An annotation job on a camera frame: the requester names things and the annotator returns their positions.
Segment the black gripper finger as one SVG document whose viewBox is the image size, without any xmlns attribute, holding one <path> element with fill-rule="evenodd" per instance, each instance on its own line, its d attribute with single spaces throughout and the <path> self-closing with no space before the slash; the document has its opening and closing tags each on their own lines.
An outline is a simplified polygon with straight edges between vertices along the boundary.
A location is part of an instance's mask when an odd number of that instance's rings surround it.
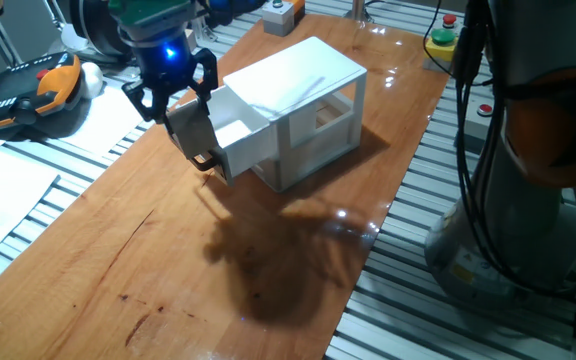
<svg viewBox="0 0 576 360">
<path fill-rule="evenodd" d="M 203 68 L 202 80 L 197 83 L 194 81 L 191 88 L 195 91 L 200 108 L 207 114 L 210 114 L 208 101 L 211 99 L 211 93 L 218 87 L 217 58 L 209 49 L 201 49 L 194 56 L 196 64 Z"/>
<path fill-rule="evenodd" d="M 125 83 L 121 86 L 121 90 L 144 121 L 154 121 L 156 124 L 164 123 L 168 105 L 168 98 L 165 93 L 150 89 L 143 80 Z M 146 91 L 151 94 L 149 105 L 143 102 Z"/>
</svg>

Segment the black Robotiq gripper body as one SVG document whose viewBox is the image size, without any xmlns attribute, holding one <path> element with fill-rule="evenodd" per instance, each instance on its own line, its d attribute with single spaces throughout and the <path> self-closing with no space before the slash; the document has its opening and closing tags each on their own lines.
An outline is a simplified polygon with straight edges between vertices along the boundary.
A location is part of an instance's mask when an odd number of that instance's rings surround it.
<svg viewBox="0 0 576 360">
<path fill-rule="evenodd" d="M 140 80 L 148 89 L 186 89 L 192 82 L 194 60 L 186 23 L 166 29 L 144 30 L 120 25 L 122 40 L 132 49 Z"/>
</svg>

